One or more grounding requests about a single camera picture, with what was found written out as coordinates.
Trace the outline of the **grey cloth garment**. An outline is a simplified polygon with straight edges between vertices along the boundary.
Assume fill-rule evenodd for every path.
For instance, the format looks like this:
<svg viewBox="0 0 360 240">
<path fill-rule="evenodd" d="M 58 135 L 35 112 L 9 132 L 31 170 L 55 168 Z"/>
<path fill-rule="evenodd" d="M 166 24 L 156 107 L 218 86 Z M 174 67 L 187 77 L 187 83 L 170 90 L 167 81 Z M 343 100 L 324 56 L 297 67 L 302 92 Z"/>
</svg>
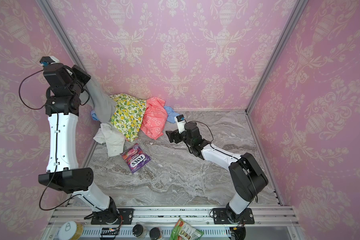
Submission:
<svg viewBox="0 0 360 240">
<path fill-rule="evenodd" d="M 83 92 L 80 100 L 84 104 L 88 98 L 89 104 L 95 111 L 98 120 L 101 123 L 107 123 L 116 111 L 116 102 L 108 96 L 95 78 L 91 78 L 85 85 L 85 89 L 89 92 Z"/>
</svg>

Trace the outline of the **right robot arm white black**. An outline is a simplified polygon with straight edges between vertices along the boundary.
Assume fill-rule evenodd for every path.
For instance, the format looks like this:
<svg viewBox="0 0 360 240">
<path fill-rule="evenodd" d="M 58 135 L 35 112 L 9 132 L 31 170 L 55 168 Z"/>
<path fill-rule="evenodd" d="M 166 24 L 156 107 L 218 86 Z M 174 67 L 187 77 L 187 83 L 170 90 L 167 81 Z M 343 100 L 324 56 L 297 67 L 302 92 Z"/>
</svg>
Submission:
<svg viewBox="0 0 360 240">
<path fill-rule="evenodd" d="M 257 201 L 258 194 L 269 184 L 259 163 L 250 153 L 243 155 L 230 153 L 204 139 L 196 121 L 188 123 L 180 121 L 177 125 L 177 130 L 166 131 L 170 143 L 183 142 L 190 154 L 214 163 L 230 173 L 236 192 L 226 205 L 226 214 L 233 224 L 240 223 L 244 220 L 250 203 Z"/>
</svg>

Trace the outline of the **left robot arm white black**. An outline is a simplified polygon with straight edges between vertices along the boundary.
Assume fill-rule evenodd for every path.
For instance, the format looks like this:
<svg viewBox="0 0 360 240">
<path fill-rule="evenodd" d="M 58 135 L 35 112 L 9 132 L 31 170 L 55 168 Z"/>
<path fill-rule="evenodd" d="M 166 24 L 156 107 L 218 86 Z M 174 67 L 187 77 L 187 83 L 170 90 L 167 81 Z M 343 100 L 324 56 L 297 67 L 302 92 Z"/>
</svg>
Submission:
<svg viewBox="0 0 360 240">
<path fill-rule="evenodd" d="M 91 207 L 86 216 L 92 224 L 121 225 L 123 217 L 115 201 L 104 194 L 94 182 L 91 168 L 80 168 L 76 157 L 76 126 L 81 106 L 80 95 L 91 79 L 74 65 L 42 61 L 43 76 L 49 83 L 46 92 L 46 115 L 50 124 L 50 159 L 46 173 L 38 181 L 47 189 L 69 194 Z"/>
</svg>

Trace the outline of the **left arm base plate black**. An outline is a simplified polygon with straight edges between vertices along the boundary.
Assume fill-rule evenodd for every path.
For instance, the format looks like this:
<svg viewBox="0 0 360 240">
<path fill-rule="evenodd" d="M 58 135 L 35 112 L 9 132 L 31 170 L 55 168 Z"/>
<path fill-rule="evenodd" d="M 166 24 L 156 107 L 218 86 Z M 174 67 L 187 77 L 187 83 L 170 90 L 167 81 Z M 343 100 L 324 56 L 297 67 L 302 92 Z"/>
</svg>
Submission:
<svg viewBox="0 0 360 240">
<path fill-rule="evenodd" d="M 131 225 L 134 217 L 133 208 L 118 209 L 116 215 L 111 213 L 93 212 L 91 218 L 92 225 L 119 225 L 122 221 L 122 225 Z"/>
</svg>

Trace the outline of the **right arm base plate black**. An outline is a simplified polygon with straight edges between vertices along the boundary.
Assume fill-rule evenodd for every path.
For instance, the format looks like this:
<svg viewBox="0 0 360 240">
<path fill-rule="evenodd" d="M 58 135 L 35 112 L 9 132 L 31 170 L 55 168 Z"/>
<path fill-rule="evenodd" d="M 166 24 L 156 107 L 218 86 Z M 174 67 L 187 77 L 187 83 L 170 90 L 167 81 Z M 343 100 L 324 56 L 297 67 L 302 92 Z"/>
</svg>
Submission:
<svg viewBox="0 0 360 240">
<path fill-rule="evenodd" d="M 233 210 L 226 208 L 214 208 L 212 214 L 215 225 L 253 225 L 255 223 L 254 214 L 250 208 L 246 208 L 241 214 L 236 214 Z"/>
</svg>

